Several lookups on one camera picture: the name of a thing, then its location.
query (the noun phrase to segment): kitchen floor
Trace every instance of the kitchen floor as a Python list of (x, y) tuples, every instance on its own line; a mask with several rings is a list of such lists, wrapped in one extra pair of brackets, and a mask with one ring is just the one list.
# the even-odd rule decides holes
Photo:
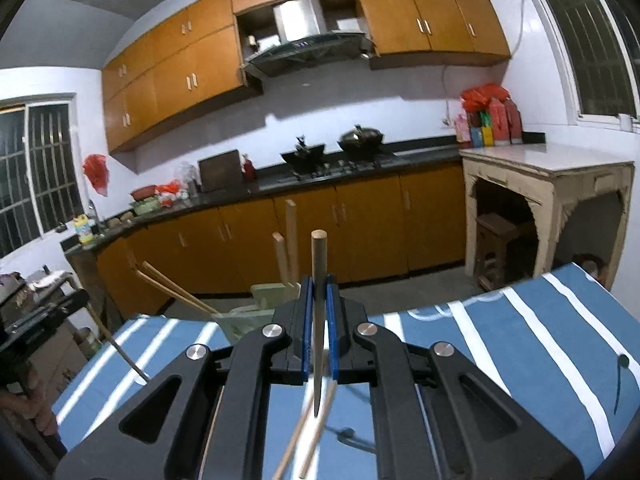
[[(359, 301), (365, 306), (367, 313), (374, 316), (453, 300), (466, 300), (483, 292), (473, 278), (465, 276), (464, 267), (455, 267), (406, 280), (344, 288), (340, 294), (344, 298)], [(204, 301), (220, 312), (254, 303), (252, 298)], [(172, 304), (164, 314), (179, 319), (210, 319), (206, 314), (179, 301)]]

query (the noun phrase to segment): white countertop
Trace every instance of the white countertop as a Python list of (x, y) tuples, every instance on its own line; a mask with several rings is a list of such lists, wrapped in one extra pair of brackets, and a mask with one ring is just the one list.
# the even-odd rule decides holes
[(562, 144), (513, 144), (492, 148), (468, 148), (460, 155), (469, 158), (491, 158), (508, 165), (521, 164), (552, 173), (558, 171), (633, 163), (634, 158), (587, 150)]

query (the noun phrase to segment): metal screw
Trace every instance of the metal screw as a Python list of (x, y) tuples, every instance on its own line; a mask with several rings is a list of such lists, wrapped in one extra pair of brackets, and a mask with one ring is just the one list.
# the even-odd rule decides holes
[(282, 334), (282, 327), (278, 324), (271, 323), (262, 329), (262, 335), (265, 337), (278, 337)]
[(451, 357), (453, 355), (453, 352), (455, 352), (456, 350), (455, 348), (453, 348), (452, 344), (440, 341), (439, 343), (435, 344), (435, 346), (433, 347), (433, 351), (436, 352), (436, 355), (439, 355), (440, 357)]
[(202, 359), (207, 354), (207, 347), (204, 345), (191, 345), (187, 348), (187, 357), (194, 361)]
[(358, 325), (358, 333), (360, 335), (374, 335), (378, 331), (378, 327), (373, 323), (360, 323)]

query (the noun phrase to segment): red plastic bag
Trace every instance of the red plastic bag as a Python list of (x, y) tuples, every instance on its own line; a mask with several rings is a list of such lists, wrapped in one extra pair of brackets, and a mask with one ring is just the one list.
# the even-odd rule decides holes
[(460, 94), (460, 97), (462, 98), (462, 107), (467, 112), (479, 112), (480, 110), (487, 109), (489, 102), (493, 97), (504, 102), (506, 99), (511, 97), (511, 95), (500, 85), (487, 83), (486, 85), (465, 90)]
[(84, 174), (97, 193), (107, 196), (107, 185), (109, 184), (109, 170), (107, 168), (107, 158), (104, 155), (89, 155), (82, 165)]

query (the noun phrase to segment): blue striped tablecloth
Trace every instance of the blue striped tablecloth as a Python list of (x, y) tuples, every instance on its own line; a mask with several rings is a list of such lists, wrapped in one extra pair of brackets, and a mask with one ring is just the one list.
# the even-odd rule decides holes
[[(460, 302), (373, 316), (403, 340), (429, 347), (449, 341), (580, 459), (586, 476), (611, 452), (640, 406), (640, 326), (596, 281), (569, 265), (535, 280)], [(215, 323), (164, 317), (127, 321), (116, 339), (147, 374), (157, 374), (194, 342), (227, 346)], [(616, 362), (622, 370), (614, 414)], [(54, 405), (60, 435), (72, 449), (142, 386), (110, 345), (102, 348)], [(309, 386), (271, 389), (264, 475), (274, 473)], [(301, 443), (308, 442), (311, 421)], [(377, 478), (375, 456), (345, 446), (335, 432), (353, 428), (373, 441), (369, 389), (341, 385), (308, 479)], [(306, 448), (299, 445), (286, 478), (297, 478)]]

